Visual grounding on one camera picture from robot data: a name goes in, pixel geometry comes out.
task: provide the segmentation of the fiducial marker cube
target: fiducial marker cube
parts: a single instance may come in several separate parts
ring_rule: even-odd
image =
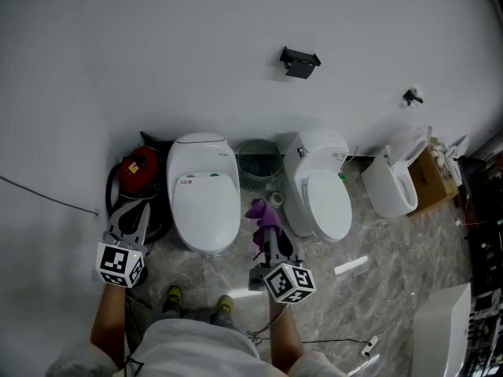
[[[309,269],[280,264],[264,278],[267,290],[278,303],[299,303],[316,291]]]
[[[133,287],[144,266],[141,251],[97,244],[96,270],[107,284]]]

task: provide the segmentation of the white shirt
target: white shirt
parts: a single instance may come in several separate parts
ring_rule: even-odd
[[[282,377],[283,372],[261,361],[252,342],[240,332],[207,323],[171,319],[152,324],[131,358],[144,365],[139,377],[214,376]],[[138,364],[127,364],[133,376]],[[65,350],[46,376],[123,376],[103,351],[90,343]],[[347,377],[324,354],[304,354],[288,373],[291,377]]]

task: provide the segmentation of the toilet lid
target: toilet lid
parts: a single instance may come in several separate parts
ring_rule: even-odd
[[[309,175],[303,196],[316,236],[337,241],[347,235],[352,219],[351,201],[346,186],[335,172]]]
[[[180,237],[194,250],[220,251],[239,230],[240,195],[227,174],[179,178],[171,208]]]

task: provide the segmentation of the white toilet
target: white toilet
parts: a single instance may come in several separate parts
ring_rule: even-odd
[[[343,137],[330,130],[303,131],[287,149],[283,207],[295,234],[330,242],[348,234],[351,202],[339,178],[348,152]]]
[[[228,247],[240,226],[240,188],[234,151],[224,137],[180,137],[167,157],[167,191],[178,234],[202,254]]]
[[[417,208],[409,166],[427,147],[430,136],[431,127],[418,127],[408,137],[386,145],[362,173],[370,203],[379,216],[394,218]]]

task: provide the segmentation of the toilet tank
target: toilet tank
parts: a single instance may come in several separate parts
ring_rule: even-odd
[[[285,153],[285,171],[287,174],[303,174],[312,170],[331,170],[338,174],[348,153],[346,140],[335,131],[302,131]]]

